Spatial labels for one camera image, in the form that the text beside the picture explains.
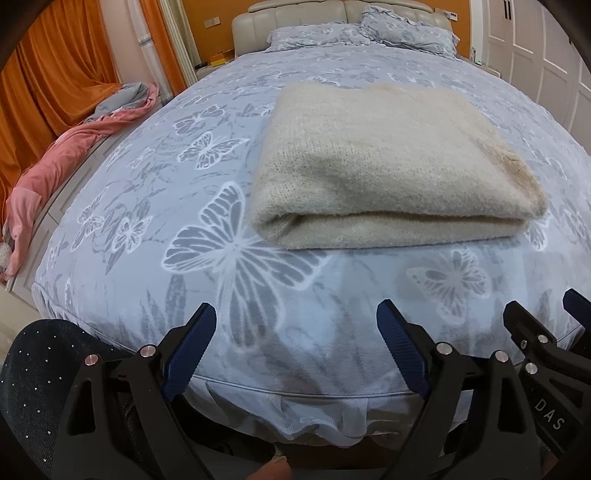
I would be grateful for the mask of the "person's right hand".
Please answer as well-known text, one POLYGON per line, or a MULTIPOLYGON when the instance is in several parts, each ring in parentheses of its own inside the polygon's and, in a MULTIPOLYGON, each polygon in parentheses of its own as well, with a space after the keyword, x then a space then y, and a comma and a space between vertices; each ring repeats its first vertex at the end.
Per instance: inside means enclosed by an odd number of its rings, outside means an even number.
POLYGON ((291 480, 293 472, 284 456, 273 458, 246 477, 246 480, 291 480))

